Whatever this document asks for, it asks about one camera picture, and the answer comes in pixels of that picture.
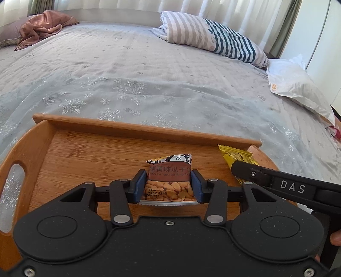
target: white letter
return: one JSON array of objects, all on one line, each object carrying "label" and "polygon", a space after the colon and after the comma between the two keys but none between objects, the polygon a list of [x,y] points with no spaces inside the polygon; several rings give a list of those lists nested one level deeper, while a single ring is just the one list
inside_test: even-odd
[{"label": "white letter", "polygon": [[282,181],[282,184],[281,184],[281,188],[282,188],[282,189],[285,189],[285,187],[286,187],[286,181],[283,180],[283,181]]},{"label": "white letter", "polygon": [[293,183],[292,185],[291,185],[291,187],[289,188],[289,190],[293,190],[293,191],[295,191],[295,183]]},{"label": "white letter", "polygon": [[300,185],[300,186],[299,186],[299,189],[301,189],[302,191],[298,191],[298,192],[299,192],[299,193],[303,193],[303,192],[304,192],[304,189],[303,189],[304,187],[305,187],[304,185]]}]

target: pillow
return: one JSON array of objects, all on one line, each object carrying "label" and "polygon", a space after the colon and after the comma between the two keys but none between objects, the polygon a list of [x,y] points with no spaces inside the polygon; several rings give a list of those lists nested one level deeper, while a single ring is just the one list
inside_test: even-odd
[{"label": "pillow", "polygon": [[0,48],[9,46],[9,45],[17,45],[20,40],[19,29],[20,27],[30,18],[35,17],[37,15],[32,15],[28,17],[21,18],[7,26],[4,27],[3,31],[0,33]]},{"label": "pillow", "polygon": [[301,55],[291,60],[270,59],[267,73],[271,92],[289,97],[335,126],[333,110],[306,72]]},{"label": "pillow", "polygon": [[217,22],[178,12],[162,12],[161,21],[159,28],[150,31],[170,43],[208,50],[259,68],[268,65],[267,56],[255,43]]}]

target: blue gripper pad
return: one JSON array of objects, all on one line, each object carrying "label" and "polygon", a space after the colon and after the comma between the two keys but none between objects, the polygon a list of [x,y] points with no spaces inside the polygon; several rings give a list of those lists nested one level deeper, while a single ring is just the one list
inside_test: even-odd
[{"label": "blue gripper pad", "polygon": [[135,188],[134,197],[133,197],[134,203],[140,202],[146,182],[147,182],[147,171],[144,171],[144,173],[140,176],[140,178],[136,182],[136,188]]},{"label": "blue gripper pad", "polygon": [[194,196],[196,200],[198,201],[198,203],[203,203],[204,193],[201,187],[201,183],[193,171],[191,171],[191,179],[192,179],[191,185],[192,185],[192,189],[194,192]]}]

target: gray bed sheet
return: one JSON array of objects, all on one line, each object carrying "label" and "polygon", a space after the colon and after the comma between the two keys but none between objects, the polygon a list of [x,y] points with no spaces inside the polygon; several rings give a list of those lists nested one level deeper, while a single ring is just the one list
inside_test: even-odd
[{"label": "gray bed sheet", "polygon": [[[13,50],[0,49],[0,160],[34,113],[65,114],[257,139],[280,170],[341,183],[340,145],[321,120],[250,64],[122,24],[81,23]],[[0,199],[5,232],[22,180],[13,168]]]}]

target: yellow wrapper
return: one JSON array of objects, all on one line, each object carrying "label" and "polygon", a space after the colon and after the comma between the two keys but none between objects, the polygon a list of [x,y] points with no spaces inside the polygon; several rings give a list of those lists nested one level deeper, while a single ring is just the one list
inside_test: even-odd
[{"label": "yellow wrapper", "polygon": [[[237,148],[233,148],[230,146],[219,145],[219,144],[218,144],[218,147],[219,147],[221,153],[223,154],[223,157],[224,157],[225,161],[227,162],[230,169],[232,167],[232,164],[235,161],[242,161],[242,162],[247,162],[247,163],[259,165],[256,162],[256,160],[252,158],[252,153],[250,153],[250,152],[240,150]],[[245,180],[237,178],[237,177],[236,177],[236,179],[241,184],[245,181]]]}]

